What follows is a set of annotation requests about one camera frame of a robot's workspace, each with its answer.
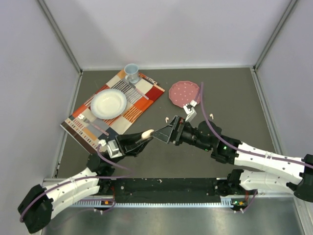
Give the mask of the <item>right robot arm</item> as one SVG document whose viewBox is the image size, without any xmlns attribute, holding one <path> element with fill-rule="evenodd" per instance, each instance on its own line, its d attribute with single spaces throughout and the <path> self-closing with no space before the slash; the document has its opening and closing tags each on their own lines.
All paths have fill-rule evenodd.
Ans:
<svg viewBox="0 0 313 235">
<path fill-rule="evenodd" d="M 178 146 L 182 143 L 210 151 L 211 158 L 222 164 L 255 169 L 233 170 L 227 177 L 228 188 L 238 194 L 243 190 L 273 190 L 313 200 L 313 156 L 290 157 L 250 146 L 238 139 L 221 134 L 221 128 L 204 120 L 193 127 L 176 116 L 170 124 L 154 131 L 151 136 L 165 143 Z"/>
</svg>

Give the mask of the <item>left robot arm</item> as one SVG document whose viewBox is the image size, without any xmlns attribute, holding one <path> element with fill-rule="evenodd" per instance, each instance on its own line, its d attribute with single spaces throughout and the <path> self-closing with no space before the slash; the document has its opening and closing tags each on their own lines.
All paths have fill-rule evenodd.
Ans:
<svg viewBox="0 0 313 235">
<path fill-rule="evenodd" d="M 54 185 L 33 186 L 18 206 L 20 222 L 30 234 L 34 234 L 51 219 L 76 202 L 110 191 L 113 179 L 111 166 L 124 169 L 117 160 L 126 156 L 137 156 L 152 140 L 153 129 L 130 135 L 118 135 L 111 141 L 100 140 L 96 154 L 90 155 L 88 166 L 80 173 Z"/>
</svg>

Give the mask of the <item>beige earbuds charging case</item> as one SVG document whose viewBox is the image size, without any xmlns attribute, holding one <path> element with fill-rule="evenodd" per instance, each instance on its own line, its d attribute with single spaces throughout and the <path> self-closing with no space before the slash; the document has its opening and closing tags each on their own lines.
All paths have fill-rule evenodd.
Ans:
<svg viewBox="0 0 313 235">
<path fill-rule="evenodd" d="M 154 132 L 153 129 L 144 131 L 144 132 L 141 134 L 141 139 L 142 139 L 142 140 L 149 139 L 149 138 L 151 137 L 151 135 L 152 135 L 153 132 Z"/>
</svg>

